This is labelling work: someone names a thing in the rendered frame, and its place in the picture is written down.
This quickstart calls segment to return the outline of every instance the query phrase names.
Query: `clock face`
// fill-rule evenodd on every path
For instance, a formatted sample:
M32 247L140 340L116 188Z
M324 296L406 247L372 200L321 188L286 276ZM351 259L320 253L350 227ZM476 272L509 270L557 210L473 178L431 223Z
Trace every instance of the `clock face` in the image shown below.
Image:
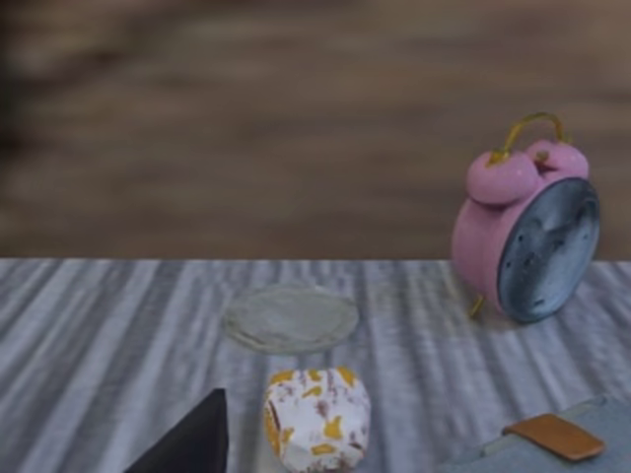
M545 188L509 233L498 268L502 309L519 322L557 311L592 261L599 233L598 197L584 179Z

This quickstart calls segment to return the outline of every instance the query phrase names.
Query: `gray striped tablecloth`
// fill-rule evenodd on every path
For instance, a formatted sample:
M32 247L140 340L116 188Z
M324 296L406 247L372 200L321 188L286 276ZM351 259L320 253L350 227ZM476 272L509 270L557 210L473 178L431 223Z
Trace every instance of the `gray striped tablecloth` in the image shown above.
M358 303L347 343L266 357L222 334L235 295L296 282ZM562 313L532 326L490 309L471 322L470 301L447 262L4 260L0 472L118 473L226 387L229 472L280 473L260 402L286 368L344 364L365 380L364 473L431 473L518 419L630 397L630 263L594 264Z

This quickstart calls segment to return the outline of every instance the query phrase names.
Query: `leather tab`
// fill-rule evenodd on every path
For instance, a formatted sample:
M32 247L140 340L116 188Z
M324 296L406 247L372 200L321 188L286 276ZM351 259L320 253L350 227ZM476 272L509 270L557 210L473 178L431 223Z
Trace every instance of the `leather tab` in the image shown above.
M504 429L569 461L592 458L604 451L604 443L576 424L553 414L526 419Z

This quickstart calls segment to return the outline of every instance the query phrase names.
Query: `alarm clock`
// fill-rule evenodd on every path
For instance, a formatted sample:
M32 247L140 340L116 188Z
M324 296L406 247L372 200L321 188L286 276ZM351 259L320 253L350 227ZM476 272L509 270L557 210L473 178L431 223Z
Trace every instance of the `alarm clock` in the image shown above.
M513 149L524 126L555 125L556 139ZM599 204L586 157L570 144L559 118L519 121L502 149L479 156L466 175L452 260L480 295L520 323L557 312L573 295L598 242Z

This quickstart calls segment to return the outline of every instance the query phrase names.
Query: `blue wallet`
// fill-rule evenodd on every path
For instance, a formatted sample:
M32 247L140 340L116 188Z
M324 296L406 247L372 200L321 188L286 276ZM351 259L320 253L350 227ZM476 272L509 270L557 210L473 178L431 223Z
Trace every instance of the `blue wallet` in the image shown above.
M601 451L570 460L527 436L507 434L439 467L438 473L629 473L631 472L631 405L602 396L557 416L578 437L592 437ZM570 435L557 441L570 442Z

